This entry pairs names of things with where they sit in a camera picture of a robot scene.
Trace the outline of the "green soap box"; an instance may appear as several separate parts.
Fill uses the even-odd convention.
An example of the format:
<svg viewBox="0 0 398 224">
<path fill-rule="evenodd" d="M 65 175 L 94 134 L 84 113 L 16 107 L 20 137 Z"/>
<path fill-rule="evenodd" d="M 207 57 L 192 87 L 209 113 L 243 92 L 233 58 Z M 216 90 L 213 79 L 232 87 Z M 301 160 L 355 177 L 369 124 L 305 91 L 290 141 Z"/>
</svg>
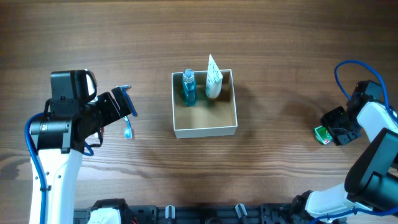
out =
<svg viewBox="0 0 398 224">
<path fill-rule="evenodd" d="M 330 135 L 330 133 L 327 131 L 326 127 L 324 126 L 319 126 L 313 129 L 313 133 L 315 136 L 315 139 L 321 143 L 322 145 L 326 145 L 330 142 L 332 142 L 333 138 Z"/>
</svg>

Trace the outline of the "blue disposable razor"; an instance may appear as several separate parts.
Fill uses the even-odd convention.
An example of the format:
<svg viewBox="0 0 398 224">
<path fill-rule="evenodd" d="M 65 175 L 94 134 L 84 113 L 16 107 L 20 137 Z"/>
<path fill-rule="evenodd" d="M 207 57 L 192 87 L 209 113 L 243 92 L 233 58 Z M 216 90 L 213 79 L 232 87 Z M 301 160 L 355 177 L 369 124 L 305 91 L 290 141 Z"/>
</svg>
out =
<svg viewBox="0 0 398 224">
<path fill-rule="evenodd" d="M 133 116 L 138 116 L 137 111 L 130 99 L 130 96 L 127 93 L 127 90 L 131 88 L 131 85 L 121 85 L 121 86 L 119 86 L 119 88 L 121 89 L 123 95 L 127 98 L 127 102 L 129 103 L 129 109 L 131 110 L 131 114 Z"/>
</svg>

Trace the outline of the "blue white toothbrush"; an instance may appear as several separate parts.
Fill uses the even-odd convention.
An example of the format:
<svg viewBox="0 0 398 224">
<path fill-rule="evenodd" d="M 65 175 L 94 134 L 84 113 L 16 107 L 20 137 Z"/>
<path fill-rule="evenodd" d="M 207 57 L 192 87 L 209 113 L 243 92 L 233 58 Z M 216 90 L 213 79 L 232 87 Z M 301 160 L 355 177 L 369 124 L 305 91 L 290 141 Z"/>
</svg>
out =
<svg viewBox="0 0 398 224">
<path fill-rule="evenodd" d="M 126 122 L 126 128 L 124 129 L 124 136 L 126 139 L 132 139 L 133 137 L 133 131 L 131 128 L 131 123 L 130 120 L 127 116 L 124 117 L 124 120 Z"/>
</svg>

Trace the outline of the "blue mouthwash bottle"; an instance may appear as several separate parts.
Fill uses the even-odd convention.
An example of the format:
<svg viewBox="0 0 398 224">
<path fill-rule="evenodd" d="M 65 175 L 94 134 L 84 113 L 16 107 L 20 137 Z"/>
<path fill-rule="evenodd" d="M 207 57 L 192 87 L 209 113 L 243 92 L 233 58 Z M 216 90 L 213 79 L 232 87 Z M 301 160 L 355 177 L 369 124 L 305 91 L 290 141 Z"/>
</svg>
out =
<svg viewBox="0 0 398 224">
<path fill-rule="evenodd" d="M 195 106 L 197 100 L 197 84 L 192 69 L 188 68 L 183 72 L 182 85 L 185 95 L 185 104 L 187 106 Z"/>
</svg>

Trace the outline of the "white cream tube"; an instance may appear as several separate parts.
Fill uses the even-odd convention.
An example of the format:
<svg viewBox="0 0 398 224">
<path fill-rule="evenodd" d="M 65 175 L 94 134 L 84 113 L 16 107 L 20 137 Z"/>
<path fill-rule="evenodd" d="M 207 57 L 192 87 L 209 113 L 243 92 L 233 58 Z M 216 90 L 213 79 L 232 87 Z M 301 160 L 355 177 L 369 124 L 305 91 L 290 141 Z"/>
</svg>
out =
<svg viewBox="0 0 398 224">
<path fill-rule="evenodd" d="M 215 99 L 220 95 L 222 87 L 223 75 L 220 72 L 214 58 L 209 54 L 208 70 L 206 76 L 205 93 L 208 98 Z"/>
</svg>

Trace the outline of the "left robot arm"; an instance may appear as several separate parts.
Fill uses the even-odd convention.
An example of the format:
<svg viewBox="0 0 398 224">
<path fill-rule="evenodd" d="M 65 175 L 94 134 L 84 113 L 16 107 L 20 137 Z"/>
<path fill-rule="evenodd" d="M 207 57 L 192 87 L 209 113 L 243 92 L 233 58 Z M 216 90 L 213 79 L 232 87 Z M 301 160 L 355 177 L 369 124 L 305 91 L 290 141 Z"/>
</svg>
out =
<svg viewBox="0 0 398 224">
<path fill-rule="evenodd" d="M 32 164 L 30 223 L 73 223 L 83 157 L 103 144 L 104 127 L 137 112 L 126 90 L 97 94 L 90 70 L 52 72 L 52 96 L 31 117 L 24 136 Z"/>
</svg>

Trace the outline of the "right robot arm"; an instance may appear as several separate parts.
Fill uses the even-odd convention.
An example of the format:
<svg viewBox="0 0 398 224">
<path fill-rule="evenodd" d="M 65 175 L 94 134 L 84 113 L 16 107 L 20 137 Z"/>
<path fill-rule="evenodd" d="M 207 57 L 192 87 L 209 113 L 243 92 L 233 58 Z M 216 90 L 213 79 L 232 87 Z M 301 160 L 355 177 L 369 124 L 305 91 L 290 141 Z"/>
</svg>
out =
<svg viewBox="0 0 398 224">
<path fill-rule="evenodd" d="M 307 191 L 294 198 L 289 223 L 342 223 L 352 215 L 397 216 L 397 121 L 380 101 L 382 86 L 371 81 L 356 85 L 347 107 L 324 114 L 322 126 L 337 146 L 360 137 L 369 146 L 349 170 L 345 181 L 327 190 Z"/>
</svg>

